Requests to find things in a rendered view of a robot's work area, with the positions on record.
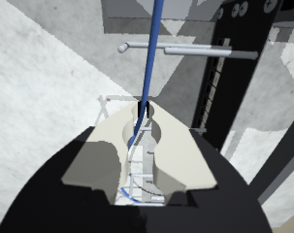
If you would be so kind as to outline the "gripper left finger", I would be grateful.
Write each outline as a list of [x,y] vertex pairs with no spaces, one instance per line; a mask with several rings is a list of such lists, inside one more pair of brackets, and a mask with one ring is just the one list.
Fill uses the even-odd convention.
[[104,190],[114,205],[118,189],[127,183],[127,143],[134,135],[141,103],[136,100],[89,126],[48,159],[16,196],[0,223],[0,233],[23,233],[57,211],[88,204],[94,189]]

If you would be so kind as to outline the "blue cable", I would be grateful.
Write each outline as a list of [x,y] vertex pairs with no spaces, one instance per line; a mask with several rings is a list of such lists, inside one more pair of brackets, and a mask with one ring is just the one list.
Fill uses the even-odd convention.
[[146,111],[147,97],[148,97],[153,61],[155,56],[160,20],[162,15],[163,3],[164,3],[164,0],[154,0],[154,4],[153,4],[151,27],[150,27],[150,34],[149,34],[149,41],[148,41],[148,49],[147,49],[147,64],[146,64],[146,71],[145,71],[145,78],[144,78],[141,112],[140,112],[140,117],[138,117],[135,129],[134,129],[134,135],[131,137],[130,148],[138,134],[138,131],[141,127],[141,124],[145,115],[145,111]]

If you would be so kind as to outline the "dark grey free-standing rack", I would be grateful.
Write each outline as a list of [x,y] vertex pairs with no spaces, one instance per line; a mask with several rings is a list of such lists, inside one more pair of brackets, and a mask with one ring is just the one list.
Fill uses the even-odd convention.
[[[106,0],[107,17],[152,19],[153,4]],[[294,28],[294,0],[164,0],[161,19],[215,22],[210,45],[156,48],[208,57],[190,129],[221,153],[273,27]],[[293,171],[294,121],[249,184],[261,206]]]

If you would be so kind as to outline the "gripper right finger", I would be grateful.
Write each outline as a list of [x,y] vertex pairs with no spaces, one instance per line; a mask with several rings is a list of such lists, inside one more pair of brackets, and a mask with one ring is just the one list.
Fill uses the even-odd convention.
[[157,143],[153,183],[163,192],[165,206],[175,191],[182,191],[188,207],[220,216],[242,233],[273,233],[245,179],[206,139],[151,100],[147,118]]

